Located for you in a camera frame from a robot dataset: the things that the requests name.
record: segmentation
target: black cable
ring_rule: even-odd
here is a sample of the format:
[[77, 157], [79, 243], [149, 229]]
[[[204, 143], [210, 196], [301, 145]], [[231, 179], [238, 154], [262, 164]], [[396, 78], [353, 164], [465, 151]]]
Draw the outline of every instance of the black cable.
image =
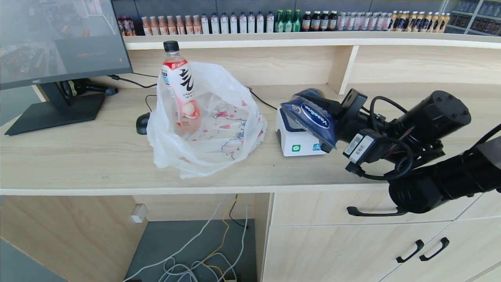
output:
[[252, 90], [250, 90], [250, 89], [249, 89], [249, 91], [252, 93], [252, 95], [254, 95], [254, 97], [256, 97], [259, 101], [261, 101], [261, 102], [262, 102], [263, 104], [265, 104], [266, 106], [268, 106], [268, 107], [270, 107], [270, 108], [272, 108], [272, 109], [275, 109], [275, 110], [277, 109], [277, 108], [273, 107], [272, 105], [270, 105], [270, 104], [268, 104], [268, 103], [264, 102], [263, 100], [261, 100], [261, 98], [259, 98], [259, 97], [258, 97], [258, 96], [254, 93], [254, 92], [252, 92]]
[[132, 80], [129, 80], [129, 79], [125, 79], [125, 78], [121, 78], [120, 76], [118, 75], [108, 75], [109, 77], [113, 78], [114, 80], [123, 80], [123, 81], [127, 81], [127, 82], [130, 82], [130, 83], [133, 83], [133, 84], [136, 84], [137, 86], [140, 86], [140, 87], [143, 87], [143, 88], [151, 88], [151, 87], [154, 87], [156, 86], [157, 84], [151, 84], [149, 86], [144, 86], [142, 84], [139, 84], [135, 81], [132, 81]]
[[150, 107], [150, 105], [148, 105], [148, 97], [151, 97], [151, 96], [156, 96], [156, 94], [146, 95], [146, 97], [144, 98], [144, 102], [146, 102], [146, 105], [150, 109], [150, 112], [151, 112], [151, 107]]
[[371, 101], [371, 106], [370, 106], [370, 110], [369, 110], [369, 115], [371, 116], [371, 123], [372, 123], [372, 128], [374, 129], [374, 131], [376, 131], [377, 133], [381, 133], [379, 132], [379, 130], [377, 129], [377, 126], [376, 126], [376, 114], [374, 114], [374, 105], [376, 104], [376, 101], [377, 100], [383, 100], [383, 101], [386, 101], [390, 104], [392, 104], [393, 106], [395, 106], [397, 109], [401, 110], [403, 113], [407, 113], [407, 110], [402, 107], [401, 105], [397, 104], [397, 102], [389, 99], [389, 98], [386, 98], [384, 96], [376, 96], [372, 99]]
[[156, 75], [149, 75], [149, 74], [143, 74], [143, 73], [137, 73], [137, 72], [133, 72], [132, 74], [137, 74], [137, 75], [142, 75], [142, 76], [149, 76], [149, 77], [158, 78], [158, 76], [156, 76]]
[[245, 226], [245, 225], [241, 225], [240, 223], [238, 223], [236, 220], [234, 220], [232, 217], [231, 217], [231, 211], [233, 210], [233, 208], [235, 207], [235, 204], [236, 204], [236, 201], [233, 203], [233, 205], [231, 206], [231, 209], [229, 210], [229, 217], [231, 218], [231, 220], [233, 220], [234, 223], [240, 225], [241, 227], [245, 228], [245, 229], [249, 229], [249, 226]]
[[[370, 174], [365, 173], [365, 171], [361, 169], [357, 173], [358, 176], [361, 176], [361, 177], [364, 177], [367, 179], [372, 179], [372, 180], [387, 181], [387, 180], [392, 180], [392, 179], [397, 179], [399, 177], [402, 177], [412, 169], [412, 164], [414, 162], [414, 154], [413, 154], [411, 148], [406, 143], [404, 143], [404, 141], [402, 141], [402, 140], [395, 139], [395, 138], [389, 138], [389, 137], [385, 137], [384, 139], [392, 142], [393, 144], [397, 144], [397, 145], [401, 146], [407, 152], [407, 155], [405, 157], [403, 157], [401, 160], [399, 160], [397, 162], [397, 164], [395, 165], [394, 171], [397, 172], [397, 174], [392, 174], [390, 172], [388, 175], [383, 175], [383, 176], [370, 175]], [[407, 161], [407, 166], [405, 167], [404, 170], [399, 172], [398, 170], [404, 161]]]

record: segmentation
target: drawer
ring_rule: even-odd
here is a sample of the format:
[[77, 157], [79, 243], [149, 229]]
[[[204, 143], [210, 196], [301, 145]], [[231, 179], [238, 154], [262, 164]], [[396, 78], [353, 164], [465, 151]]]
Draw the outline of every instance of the drawer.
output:
[[275, 193], [272, 225], [310, 225], [346, 223], [403, 223], [455, 219], [479, 195], [459, 198], [424, 214], [401, 216], [359, 217], [348, 214], [346, 208], [357, 207], [363, 213], [394, 213], [395, 204], [388, 194], [388, 185], [353, 185], [346, 191]]

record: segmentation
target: store shelf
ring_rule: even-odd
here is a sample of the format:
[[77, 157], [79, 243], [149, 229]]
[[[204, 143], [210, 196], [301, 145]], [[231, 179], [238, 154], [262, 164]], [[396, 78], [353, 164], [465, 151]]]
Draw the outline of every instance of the store shelf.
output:
[[305, 47], [349, 45], [448, 46], [501, 49], [501, 39], [461, 34], [416, 32], [312, 32], [124, 37], [128, 50], [163, 50], [163, 42], [177, 40], [181, 49]]

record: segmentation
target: wooden cabinet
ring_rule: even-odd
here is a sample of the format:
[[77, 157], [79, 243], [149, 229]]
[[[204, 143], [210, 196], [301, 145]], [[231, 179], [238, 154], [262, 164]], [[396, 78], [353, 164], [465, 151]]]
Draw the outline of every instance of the wooden cabinet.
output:
[[[449, 240], [448, 246], [432, 259], [421, 261], [419, 256], [424, 254], [430, 257], [438, 251], [442, 246], [442, 238]], [[383, 281], [487, 281], [487, 277], [500, 273], [500, 250], [501, 218], [458, 220]], [[500, 277], [496, 276], [490, 281], [499, 279]]]
[[374, 185], [374, 189], [371, 190], [354, 188], [348, 191], [276, 193], [272, 225], [453, 220], [478, 196], [462, 197], [424, 214], [407, 213], [392, 217], [358, 217], [348, 214], [346, 208], [354, 206], [364, 213], [396, 212], [396, 206], [388, 194], [388, 185]]
[[379, 281], [447, 224], [271, 226], [262, 281]]

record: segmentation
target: blue vaseline package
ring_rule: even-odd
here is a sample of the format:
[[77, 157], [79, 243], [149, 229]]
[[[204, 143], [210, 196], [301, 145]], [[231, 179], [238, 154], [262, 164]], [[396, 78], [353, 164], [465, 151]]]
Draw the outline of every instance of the blue vaseline package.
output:
[[284, 113], [321, 142], [335, 148], [334, 119], [331, 114], [313, 102], [293, 95], [289, 102], [281, 103]]

